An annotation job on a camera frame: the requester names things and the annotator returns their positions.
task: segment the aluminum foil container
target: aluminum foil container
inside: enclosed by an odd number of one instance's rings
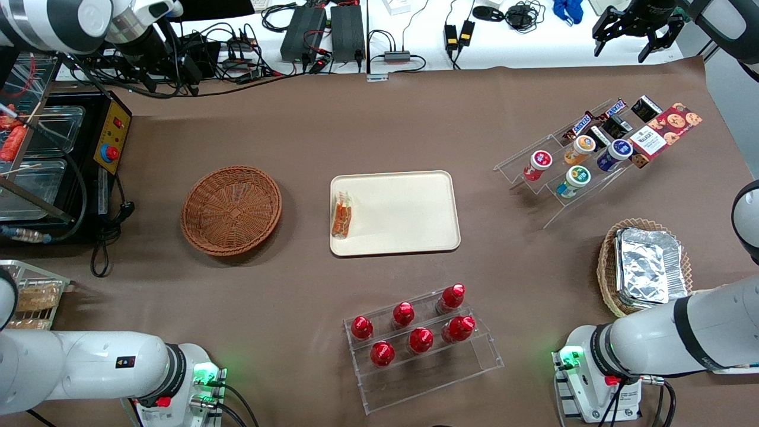
[[[617,293],[633,308],[650,308],[688,295],[680,268],[682,247],[663,231],[616,233]]]

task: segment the robotic arm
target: robotic arm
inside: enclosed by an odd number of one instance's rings
[[[76,56],[106,41],[120,53],[113,57],[114,68],[150,92],[156,83],[148,74],[158,74],[197,94],[200,69],[179,54],[180,41],[165,19],[182,14],[179,0],[0,0],[0,8],[0,46]]]
[[[0,268],[0,326],[13,316],[18,292]],[[138,332],[23,331],[0,327],[0,416],[44,400],[134,402],[144,427],[203,427],[217,401],[208,381],[224,370],[194,344],[167,344]]]
[[[624,11],[609,6],[593,28],[596,52],[619,36],[647,37],[648,44],[638,56],[670,47],[685,25],[679,6],[725,52],[757,78],[759,72],[759,3],[755,0],[632,0]],[[657,30],[667,27],[664,36]]]
[[[759,264],[759,181],[732,206],[732,225]],[[613,323],[580,326],[554,354],[585,422],[599,422],[624,381],[617,421],[636,419],[641,383],[759,362],[759,275],[636,312]]]

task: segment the basket with foil containers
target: basket with foil containers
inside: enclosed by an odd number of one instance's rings
[[[603,301],[617,317],[687,296],[693,284],[677,238],[640,218],[617,223],[606,234],[597,276]]]

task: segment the round wicker basket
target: round wicker basket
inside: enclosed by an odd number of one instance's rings
[[[611,310],[618,318],[631,315],[639,310],[639,308],[630,308],[623,305],[619,301],[616,292],[616,248],[614,245],[614,239],[616,238],[617,230],[627,227],[634,227],[647,231],[664,231],[677,239],[677,237],[666,227],[661,226],[654,221],[644,220],[642,218],[620,221],[606,234],[606,237],[601,244],[601,252],[598,254],[598,268],[596,269],[596,275],[598,276],[598,284],[601,288],[603,301],[609,306],[609,310]],[[682,269],[682,276],[685,278],[685,287],[688,288],[688,294],[690,295],[693,291],[691,261],[688,259],[688,254],[685,253],[684,249],[680,257],[680,268]]]
[[[271,177],[249,166],[225,167],[190,190],[182,206],[182,233],[208,255],[239,255],[271,234],[281,212],[282,196]]]

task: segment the brown paper mat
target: brown paper mat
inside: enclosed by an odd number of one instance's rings
[[[493,166],[588,108],[642,94],[662,106],[683,102],[704,123],[541,230],[556,205],[510,191]],[[696,289],[757,271],[729,218],[735,193],[751,177],[707,92],[700,59],[394,74],[377,84],[358,75],[309,76],[201,100],[122,98],[143,117],[134,120],[121,166],[137,210],[110,248],[112,275],[90,276],[85,246],[13,249],[5,257],[79,283],[63,298],[55,329],[135,330],[205,347],[229,367],[229,383],[262,427],[557,425],[549,352],[573,328],[614,319],[595,267],[604,234],[624,218],[676,230]],[[217,261],[184,241],[179,210],[200,177],[237,163],[277,181],[282,218],[250,256]],[[456,251],[332,256],[334,176],[425,169],[453,177],[462,238]],[[366,417],[341,320],[455,282],[468,286],[468,301],[506,367]],[[674,380],[676,425],[752,425],[759,385],[727,385],[752,381],[707,374]],[[650,425],[656,397],[647,388],[644,418],[625,425]],[[129,425],[114,400],[38,410],[58,425]],[[2,421],[37,425],[27,414]]]

